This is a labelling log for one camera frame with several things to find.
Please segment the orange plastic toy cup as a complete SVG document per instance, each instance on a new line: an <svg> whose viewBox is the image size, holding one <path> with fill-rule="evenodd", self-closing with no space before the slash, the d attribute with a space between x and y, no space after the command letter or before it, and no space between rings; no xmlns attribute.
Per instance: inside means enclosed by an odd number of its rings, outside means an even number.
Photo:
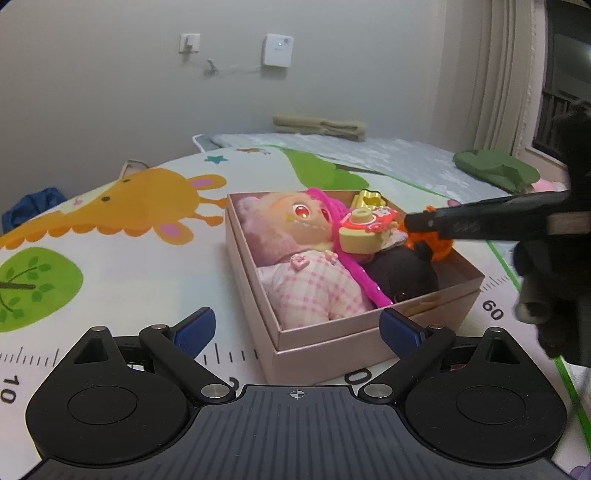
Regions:
<svg viewBox="0 0 591 480"><path fill-rule="evenodd" d="M421 258L429 257L430 263L444 260L454 249L454 241L442 239L437 232L410 232L407 227L408 214L398 224L398 229L406 235L404 245Z"/></svg>

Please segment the yellow toy camera keychain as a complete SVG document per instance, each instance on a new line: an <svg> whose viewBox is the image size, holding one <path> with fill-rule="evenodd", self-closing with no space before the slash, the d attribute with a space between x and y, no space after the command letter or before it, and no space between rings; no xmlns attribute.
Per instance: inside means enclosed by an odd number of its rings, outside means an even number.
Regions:
<svg viewBox="0 0 591 480"><path fill-rule="evenodd" d="M398 211L389 206L376 210L356 208L339 225L339 245L349 254L370 255L380 251L386 232L396 228Z"/></svg>

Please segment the yellow pudding toy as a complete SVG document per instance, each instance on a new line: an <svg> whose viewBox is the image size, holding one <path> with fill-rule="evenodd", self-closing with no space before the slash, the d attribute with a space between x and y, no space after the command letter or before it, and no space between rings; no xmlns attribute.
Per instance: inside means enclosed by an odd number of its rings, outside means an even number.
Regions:
<svg viewBox="0 0 591 480"><path fill-rule="evenodd" d="M363 189L353 197L351 209L367 208L369 210L376 210L387 205L387 201L380 192Z"/></svg>

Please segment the pink cloth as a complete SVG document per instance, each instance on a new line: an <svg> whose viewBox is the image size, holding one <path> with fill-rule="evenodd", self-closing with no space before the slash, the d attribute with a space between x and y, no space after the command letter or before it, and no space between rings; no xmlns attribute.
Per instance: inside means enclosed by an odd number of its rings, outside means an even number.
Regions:
<svg viewBox="0 0 591 480"><path fill-rule="evenodd" d="M393 228L385 233L383 243L380 251L387 251L389 249L405 245L408 239L408 234L398 228Z"/></svg>

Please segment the pink plush toy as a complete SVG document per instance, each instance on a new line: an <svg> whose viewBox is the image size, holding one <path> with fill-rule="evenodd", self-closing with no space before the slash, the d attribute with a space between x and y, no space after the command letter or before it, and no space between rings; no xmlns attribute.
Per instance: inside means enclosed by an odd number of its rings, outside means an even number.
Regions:
<svg viewBox="0 0 591 480"><path fill-rule="evenodd" d="M534 192L537 192L537 193L562 192L562 191L565 191L567 189L567 187L561 182L540 179L537 182L532 184L532 189Z"/></svg>

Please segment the green folded cloth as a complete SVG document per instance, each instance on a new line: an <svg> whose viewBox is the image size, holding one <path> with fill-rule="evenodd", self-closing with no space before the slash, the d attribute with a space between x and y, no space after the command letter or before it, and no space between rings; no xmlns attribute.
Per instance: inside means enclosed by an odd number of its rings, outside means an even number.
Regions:
<svg viewBox="0 0 591 480"><path fill-rule="evenodd" d="M510 193L525 193L541 179L531 165L497 150L468 150L456 153L457 168L481 181Z"/></svg>

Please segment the black plush toy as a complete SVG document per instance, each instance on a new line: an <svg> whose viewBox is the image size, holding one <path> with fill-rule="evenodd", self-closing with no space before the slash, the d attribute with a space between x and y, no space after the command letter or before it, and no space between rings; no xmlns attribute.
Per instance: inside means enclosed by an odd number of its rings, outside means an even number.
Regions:
<svg viewBox="0 0 591 480"><path fill-rule="evenodd" d="M401 303L439 290L433 250L424 241L415 248L394 246L363 264L363 269L393 302Z"/></svg>

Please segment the grey quilted mat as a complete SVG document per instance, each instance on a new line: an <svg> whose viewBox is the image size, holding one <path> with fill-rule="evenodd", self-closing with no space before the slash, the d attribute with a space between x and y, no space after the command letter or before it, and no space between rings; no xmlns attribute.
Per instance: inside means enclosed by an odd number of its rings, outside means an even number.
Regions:
<svg viewBox="0 0 591 480"><path fill-rule="evenodd" d="M370 138L356 142L322 135L283 133L197 134L199 151L225 147L276 146L325 157L335 163L388 175L461 203L507 195L455 166L453 154L430 144L402 139Z"/></svg>

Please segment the pink cardboard box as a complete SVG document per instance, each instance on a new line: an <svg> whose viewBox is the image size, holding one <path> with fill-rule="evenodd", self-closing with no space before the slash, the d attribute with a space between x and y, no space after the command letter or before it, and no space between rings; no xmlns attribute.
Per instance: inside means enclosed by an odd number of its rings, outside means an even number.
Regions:
<svg viewBox="0 0 591 480"><path fill-rule="evenodd" d="M233 193L226 245L266 381L314 384L391 358L379 317L458 330L483 274L457 251L399 244L367 262L339 248L353 190Z"/></svg>

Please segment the dark window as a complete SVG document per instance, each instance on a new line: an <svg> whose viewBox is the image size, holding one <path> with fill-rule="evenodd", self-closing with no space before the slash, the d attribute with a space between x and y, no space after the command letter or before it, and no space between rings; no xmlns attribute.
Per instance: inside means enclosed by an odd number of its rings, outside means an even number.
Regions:
<svg viewBox="0 0 591 480"><path fill-rule="evenodd" d="M556 118L575 103L590 103L590 3L546 1L544 78L533 147L557 160L561 152Z"/></svg>

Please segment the beige curtain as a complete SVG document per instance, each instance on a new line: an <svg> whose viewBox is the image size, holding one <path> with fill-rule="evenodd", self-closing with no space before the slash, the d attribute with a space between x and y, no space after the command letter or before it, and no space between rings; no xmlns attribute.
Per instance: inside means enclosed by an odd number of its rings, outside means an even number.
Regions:
<svg viewBox="0 0 591 480"><path fill-rule="evenodd" d="M547 63L544 1L442 1L429 143L449 151L531 149Z"/></svg>

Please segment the folded tan towel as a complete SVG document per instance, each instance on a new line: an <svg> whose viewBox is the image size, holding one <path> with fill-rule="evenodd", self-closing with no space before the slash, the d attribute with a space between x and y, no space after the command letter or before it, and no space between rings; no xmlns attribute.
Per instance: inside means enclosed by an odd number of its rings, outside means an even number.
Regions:
<svg viewBox="0 0 591 480"><path fill-rule="evenodd" d="M365 141L367 135L367 125L359 121L274 115L273 125L279 133L331 136L356 142Z"/></svg>

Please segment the blue cloth bundle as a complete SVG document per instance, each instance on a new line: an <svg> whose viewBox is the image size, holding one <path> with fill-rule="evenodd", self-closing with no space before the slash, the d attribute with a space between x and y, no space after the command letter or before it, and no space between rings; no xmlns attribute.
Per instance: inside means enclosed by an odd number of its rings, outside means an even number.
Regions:
<svg viewBox="0 0 591 480"><path fill-rule="evenodd" d="M27 194L1 215L2 232L6 234L65 201L66 197L55 187Z"/></svg>

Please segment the white wall device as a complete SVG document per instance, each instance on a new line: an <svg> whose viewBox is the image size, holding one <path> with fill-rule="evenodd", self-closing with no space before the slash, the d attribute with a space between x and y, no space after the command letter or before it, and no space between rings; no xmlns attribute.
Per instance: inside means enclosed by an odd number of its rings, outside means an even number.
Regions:
<svg viewBox="0 0 591 480"><path fill-rule="evenodd" d="M267 34L263 40L263 67L287 69L293 58L294 38L284 34Z"/></svg>

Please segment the white wall socket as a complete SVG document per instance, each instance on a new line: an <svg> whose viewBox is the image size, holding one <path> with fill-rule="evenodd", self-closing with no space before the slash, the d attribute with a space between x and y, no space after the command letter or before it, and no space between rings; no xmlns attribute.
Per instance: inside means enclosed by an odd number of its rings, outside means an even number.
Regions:
<svg viewBox="0 0 591 480"><path fill-rule="evenodd" d="M179 37L178 53L181 55L197 54L200 50L200 34L187 33Z"/></svg>

